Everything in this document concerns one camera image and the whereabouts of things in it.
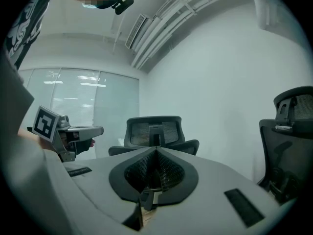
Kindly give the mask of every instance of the white wall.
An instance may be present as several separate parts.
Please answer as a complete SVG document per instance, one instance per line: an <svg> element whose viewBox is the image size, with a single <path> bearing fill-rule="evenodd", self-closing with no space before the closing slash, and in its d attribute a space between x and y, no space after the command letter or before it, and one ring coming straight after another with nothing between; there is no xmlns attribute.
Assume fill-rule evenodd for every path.
<svg viewBox="0 0 313 235"><path fill-rule="evenodd" d="M299 44L258 29L251 0L204 13L148 74L141 115L181 116L186 140L200 141L197 156L258 182L265 173L259 121L275 117L278 94L312 85L312 63Z"/></svg>
<svg viewBox="0 0 313 235"><path fill-rule="evenodd" d="M125 13L114 16L111 32L117 34L117 31L120 30L119 39L125 39L126 41L139 15L144 14L153 18L165 2L166 0L135 0L134 4L127 8Z"/></svg>
<svg viewBox="0 0 313 235"><path fill-rule="evenodd" d="M128 52L92 35L54 34L42 36L32 45L20 70L33 68L79 68L106 71L139 79L139 104L142 81L147 74L130 66Z"/></svg>

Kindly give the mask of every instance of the mesh chair backrest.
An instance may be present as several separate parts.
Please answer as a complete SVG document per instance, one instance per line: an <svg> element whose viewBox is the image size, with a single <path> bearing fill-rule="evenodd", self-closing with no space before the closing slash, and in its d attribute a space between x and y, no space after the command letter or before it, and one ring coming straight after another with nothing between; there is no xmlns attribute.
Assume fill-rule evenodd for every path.
<svg viewBox="0 0 313 235"><path fill-rule="evenodd" d="M181 118L175 116L137 117L127 121L127 130L124 139L125 147L150 146L150 127L158 125L162 128L165 146L184 142L181 129Z"/></svg>
<svg viewBox="0 0 313 235"><path fill-rule="evenodd" d="M281 93L274 104L276 119L313 119L313 87L303 86Z"/></svg>
<svg viewBox="0 0 313 235"><path fill-rule="evenodd" d="M309 94L296 96L294 119L313 119L313 96Z"/></svg>
<svg viewBox="0 0 313 235"><path fill-rule="evenodd" d="M294 129L301 124L295 120ZM260 131L266 159L266 175L261 186L273 191L279 189L286 196L278 199L284 203L288 198L297 197L313 163L313 128L304 133L283 133L276 129L278 120L260 121Z"/></svg>

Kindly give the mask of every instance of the black slot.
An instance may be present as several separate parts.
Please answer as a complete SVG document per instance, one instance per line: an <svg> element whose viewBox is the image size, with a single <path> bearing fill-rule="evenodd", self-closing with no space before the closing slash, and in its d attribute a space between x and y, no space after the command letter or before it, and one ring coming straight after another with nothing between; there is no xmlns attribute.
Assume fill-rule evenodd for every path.
<svg viewBox="0 0 313 235"><path fill-rule="evenodd" d="M153 135L153 146L160 146L160 135L155 134Z"/></svg>
<svg viewBox="0 0 313 235"><path fill-rule="evenodd" d="M138 203L136 204L133 214L123 222L123 225L126 225L127 227L135 231L140 231L140 229L143 227L142 213L139 200Z"/></svg>
<svg viewBox="0 0 313 235"><path fill-rule="evenodd" d="M79 175L82 175L82 174L85 174L87 172L91 172L92 170L88 167L84 167L84 168L80 168L80 169L77 169L77 170L71 170L71 171L68 171L68 174L70 175L70 177L75 177L75 176L79 176Z"/></svg>
<svg viewBox="0 0 313 235"><path fill-rule="evenodd" d="M264 218L264 216L243 195L240 190L233 189L224 192L224 194L247 228L260 222Z"/></svg>

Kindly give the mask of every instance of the ceiling pipe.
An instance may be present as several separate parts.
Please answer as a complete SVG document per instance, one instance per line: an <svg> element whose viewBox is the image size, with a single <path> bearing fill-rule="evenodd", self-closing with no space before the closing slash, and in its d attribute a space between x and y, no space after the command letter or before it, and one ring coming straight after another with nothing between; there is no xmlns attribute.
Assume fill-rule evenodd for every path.
<svg viewBox="0 0 313 235"><path fill-rule="evenodd" d="M266 0L254 0L257 23L260 29L267 26L267 3Z"/></svg>
<svg viewBox="0 0 313 235"><path fill-rule="evenodd" d="M135 56L134 60L132 61L132 67L136 66L136 63L140 59L140 57L145 53L146 49L149 47L149 44L158 36L158 34L164 29L167 22L185 5L183 3L178 3L175 7L173 7L172 10L170 10L164 18L162 18L161 22L155 27L155 29L152 31L152 33L149 35L147 40L144 42L144 44L139 49L137 55Z"/></svg>
<svg viewBox="0 0 313 235"><path fill-rule="evenodd" d="M219 0L201 0L201 1L197 2L193 6L193 8L194 8L195 12L199 12L200 10L204 9L205 7L207 7L208 5L210 5L216 1L219 1ZM144 52L144 54L139 59L137 64L133 67L135 67L136 69L139 70L145 64L145 62L153 56L153 55L151 55L151 53L155 53L154 52L155 48L157 47L160 49L161 46L158 46L158 43L162 42L162 44L164 44L165 42L162 39L164 37L166 38L166 36L168 34L172 34L174 31L176 31L177 28L179 28L185 21L187 21L192 16L193 16L193 14L189 10L187 10L187 11L183 12L180 16L178 16L173 22L171 22L157 36L157 38L150 44L150 46Z"/></svg>

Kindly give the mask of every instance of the person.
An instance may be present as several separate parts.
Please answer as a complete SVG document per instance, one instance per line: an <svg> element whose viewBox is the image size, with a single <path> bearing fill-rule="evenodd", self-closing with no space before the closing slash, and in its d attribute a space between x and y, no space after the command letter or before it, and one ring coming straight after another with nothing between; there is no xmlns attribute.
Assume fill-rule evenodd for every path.
<svg viewBox="0 0 313 235"><path fill-rule="evenodd" d="M13 23L4 41L4 49L15 72L19 70L21 63L31 45L38 38L41 31L41 24L50 0L31 0L19 14ZM83 4L93 5L98 8L108 8L117 0L79 0ZM52 144L31 132L20 129L20 137L25 137L37 142L43 149L54 150Z"/></svg>

